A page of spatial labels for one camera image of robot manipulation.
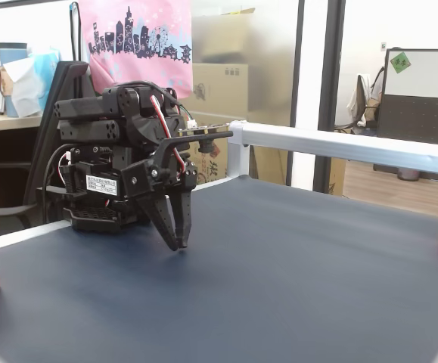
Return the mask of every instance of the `dark blue mat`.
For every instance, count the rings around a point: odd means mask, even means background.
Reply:
[[[43,362],[431,363],[438,219],[248,178],[151,226],[0,249],[0,356]]]

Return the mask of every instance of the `chair backrest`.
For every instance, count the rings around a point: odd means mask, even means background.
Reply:
[[[54,140],[59,125],[59,119],[54,115],[54,104],[57,101],[69,100],[74,97],[74,79],[84,76],[88,66],[86,62],[79,61],[66,61],[57,64],[34,145],[32,165],[23,196],[24,206],[36,202],[36,189],[42,186],[45,167],[54,152]]]
[[[357,123],[362,119],[363,114],[366,111],[367,95],[365,94],[365,87],[363,85],[362,76],[358,76],[356,83],[356,115],[353,115],[353,122]]]

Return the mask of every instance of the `white aluminum frame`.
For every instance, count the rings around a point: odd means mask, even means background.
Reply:
[[[438,173],[438,145],[234,121],[228,176],[249,175],[250,145]]]

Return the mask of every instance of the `shelf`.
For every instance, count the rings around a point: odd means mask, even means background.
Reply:
[[[41,116],[8,117],[0,115],[0,131],[39,127]]]

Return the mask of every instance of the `whiteboard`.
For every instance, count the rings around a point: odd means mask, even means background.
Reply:
[[[385,95],[438,98],[438,51],[404,51],[411,66],[397,73],[390,63],[403,51],[391,51]]]

